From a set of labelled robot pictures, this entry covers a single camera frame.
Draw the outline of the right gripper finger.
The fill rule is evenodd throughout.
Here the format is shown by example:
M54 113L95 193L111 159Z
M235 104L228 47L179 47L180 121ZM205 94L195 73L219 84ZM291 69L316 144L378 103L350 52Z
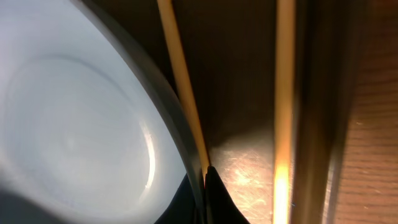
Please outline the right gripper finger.
M221 177L213 166L205 176L205 216L196 208L188 177L184 177L172 202L155 222L156 224L248 224L248 220L235 206Z

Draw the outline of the wooden chopstick short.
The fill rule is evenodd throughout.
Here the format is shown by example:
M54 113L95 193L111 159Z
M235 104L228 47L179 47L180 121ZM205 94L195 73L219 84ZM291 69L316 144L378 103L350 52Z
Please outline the wooden chopstick short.
M201 174L205 177L207 174L207 168L210 165L210 160L205 146L172 0L157 0L157 5L159 8L160 20L164 30L165 41L174 73L178 96L197 145L201 163Z

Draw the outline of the wooden chopstick long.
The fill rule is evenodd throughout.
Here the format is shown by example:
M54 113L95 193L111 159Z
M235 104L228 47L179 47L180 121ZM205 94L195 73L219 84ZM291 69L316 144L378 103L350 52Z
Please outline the wooden chopstick long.
M276 1L273 223L289 222L295 66L295 0Z

